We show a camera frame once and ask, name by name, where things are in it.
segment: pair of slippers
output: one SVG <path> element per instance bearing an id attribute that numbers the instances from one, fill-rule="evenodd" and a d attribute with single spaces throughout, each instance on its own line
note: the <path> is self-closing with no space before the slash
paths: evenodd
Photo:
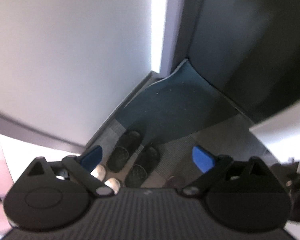
<path id="1" fill-rule="evenodd" d="M 108 169 L 114 173 L 121 171 L 141 142 L 142 138 L 138 132 L 125 132 L 117 141 L 107 161 Z M 159 152 L 151 145 L 145 146 L 124 181 L 126 187 L 140 187 L 159 162 Z"/>

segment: blue pad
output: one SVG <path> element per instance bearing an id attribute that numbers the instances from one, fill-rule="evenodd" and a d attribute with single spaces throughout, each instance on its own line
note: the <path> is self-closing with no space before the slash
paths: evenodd
<path id="1" fill-rule="evenodd" d="M 97 146 L 90 152 L 79 156 L 78 160 L 80 165 L 90 173 L 102 160 L 102 147 Z"/>
<path id="2" fill-rule="evenodd" d="M 214 158 L 200 146 L 193 147 L 192 160 L 203 173 L 206 173 L 215 166 Z"/>

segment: dark wall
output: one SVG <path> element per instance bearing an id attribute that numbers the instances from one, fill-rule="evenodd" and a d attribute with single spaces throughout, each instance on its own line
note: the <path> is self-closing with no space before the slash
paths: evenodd
<path id="1" fill-rule="evenodd" d="M 187 56 L 259 122 L 300 99 L 300 0 L 204 0 Z"/>

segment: ribbed black surface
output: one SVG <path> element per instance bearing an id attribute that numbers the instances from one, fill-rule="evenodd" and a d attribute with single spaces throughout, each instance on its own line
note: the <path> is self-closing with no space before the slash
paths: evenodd
<path id="1" fill-rule="evenodd" d="M 13 229 L 4 240 L 292 240 L 282 229 L 262 234 L 233 231 L 216 223 L 199 201 L 173 189 L 123 188 L 96 200 L 88 214 L 68 228 L 46 233 Z"/>

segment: slipper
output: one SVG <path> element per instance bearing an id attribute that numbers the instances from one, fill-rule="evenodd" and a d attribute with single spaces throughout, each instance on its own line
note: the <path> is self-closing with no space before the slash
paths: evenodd
<path id="1" fill-rule="evenodd" d="M 159 152 L 152 146 L 146 146 L 139 154 L 124 181 L 126 187 L 140 187 L 159 162 Z"/>
<path id="2" fill-rule="evenodd" d="M 136 131 L 125 132 L 117 141 L 108 161 L 107 167 L 114 173 L 119 172 L 139 148 L 141 136 Z"/>

